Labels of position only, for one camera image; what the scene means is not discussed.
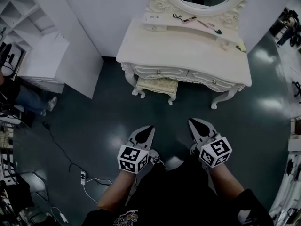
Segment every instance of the black plug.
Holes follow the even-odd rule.
[[[47,130],[50,130],[50,126],[49,126],[45,121],[42,122],[42,125],[43,125]]]

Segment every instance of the white cabinet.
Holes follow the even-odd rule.
[[[0,32],[26,51],[19,77],[61,93],[64,84],[92,98],[103,65],[66,0],[0,0]]]

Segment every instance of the dressing table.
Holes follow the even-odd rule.
[[[132,20],[116,57],[134,87],[132,94],[145,96],[136,87],[134,74],[148,80],[170,78],[222,93],[212,102],[211,108],[216,109],[218,102],[250,87],[248,59],[238,35],[239,12],[246,1],[224,0],[207,6],[150,0],[144,16]],[[183,22],[194,16],[193,21]]]

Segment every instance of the white cable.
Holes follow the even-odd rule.
[[[85,185],[83,185],[84,186],[84,191],[85,191],[85,193],[86,193],[86,195],[89,197],[89,198],[91,198],[94,202],[96,202],[96,200],[93,198],[93,197],[91,197],[87,192],[86,192],[86,189],[85,189]]]
[[[109,180],[109,179],[98,179],[98,178],[92,178],[92,179],[86,181],[86,183],[91,182],[91,181],[94,180],[94,179],[95,179],[95,180],[98,180],[98,181],[109,181],[111,184],[113,184],[113,183],[111,182],[111,180]]]
[[[57,220],[57,222],[59,222],[60,225],[65,226],[65,224],[62,224],[62,223],[57,219],[57,217],[53,214],[52,208],[58,209],[58,210],[59,210],[59,208],[57,208],[57,207],[50,207],[50,210],[51,210],[52,215],[53,215],[53,216],[55,217],[55,219]]]

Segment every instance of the black sleeve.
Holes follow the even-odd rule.
[[[91,226],[95,224],[100,226],[113,225],[114,219],[114,214],[111,211],[100,209],[89,212],[82,226]]]
[[[250,189],[243,191],[231,204],[230,214],[237,225],[274,226],[269,213]]]

